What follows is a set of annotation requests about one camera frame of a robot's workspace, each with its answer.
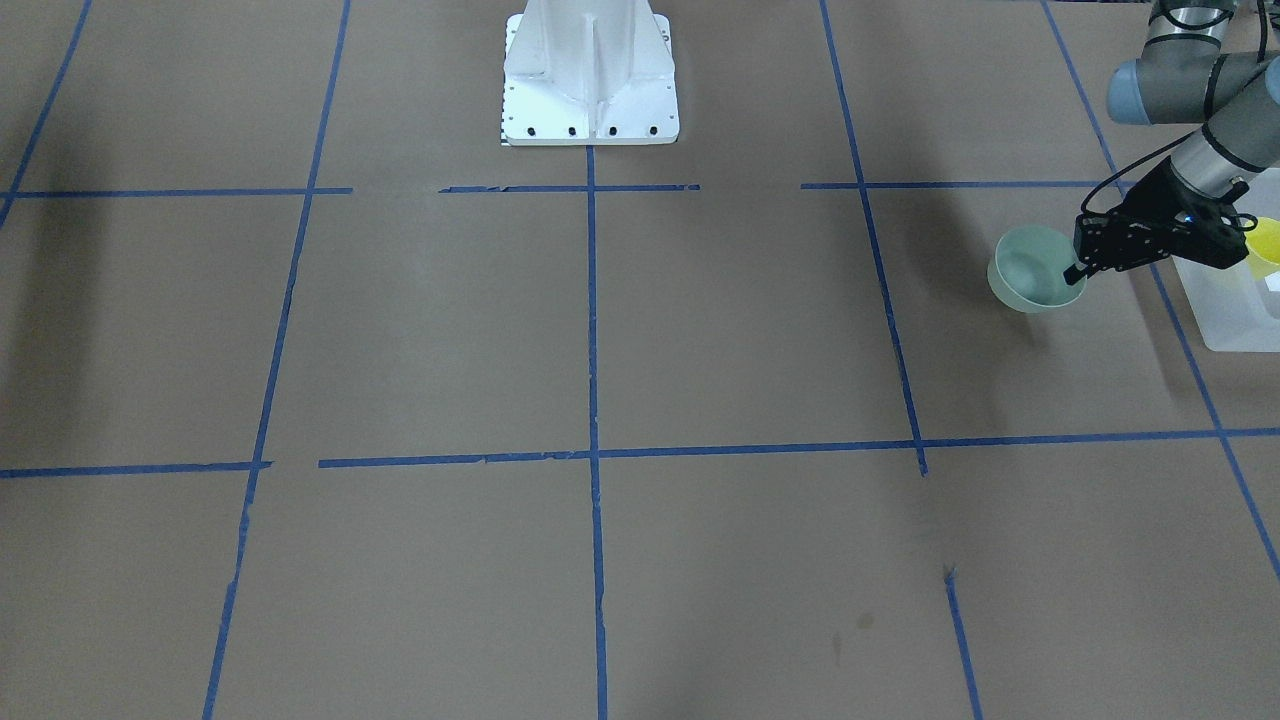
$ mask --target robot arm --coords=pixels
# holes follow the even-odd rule
[[[1207,122],[1156,151],[1176,146],[1111,210],[1087,209],[1106,183],[1089,193],[1068,283],[1170,255],[1215,268],[1248,255],[1244,231],[1256,219],[1233,204],[1280,161],[1280,61],[1263,51],[1219,53],[1238,1],[1155,0],[1142,58],[1116,70],[1108,111],[1130,124]]]

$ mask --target blue joint cap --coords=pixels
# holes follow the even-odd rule
[[[1280,105],[1280,63],[1271,60],[1267,65],[1267,92],[1271,94],[1271,99]]]
[[[1142,90],[1138,87],[1138,60],[1129,60],[1111,76],[1111,87],[1107,88],[1107,114],[1112,120],[1125,126],[1151,124],[1147,108],[1142,104]]]

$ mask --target white plastic container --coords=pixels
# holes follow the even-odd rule
[[[1249,184],[1235,209],[1280,219],[1280,169],[1272,168]],[[1174,258],[1174,266],[1210,350],[1280,352],[1280,277],[1256,279],[1248,263],[1217,270]]]

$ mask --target yellow bowl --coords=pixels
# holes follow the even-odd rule
[[[1258,218],[1258,227],[1244,233],[1244,246],[1249,249],[1244,260],[1254,278],[1280,273],[1280,220]]]

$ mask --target light green plastic bowl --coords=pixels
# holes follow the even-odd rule
[[[1071,238],[1042,225],[1023,225],[1005,233],[987,264],[987,283],[1001,302],[1019,313],[1043,313],[1075,302],[1087,279],[1074,286],[1062,270],[1075,264]]]

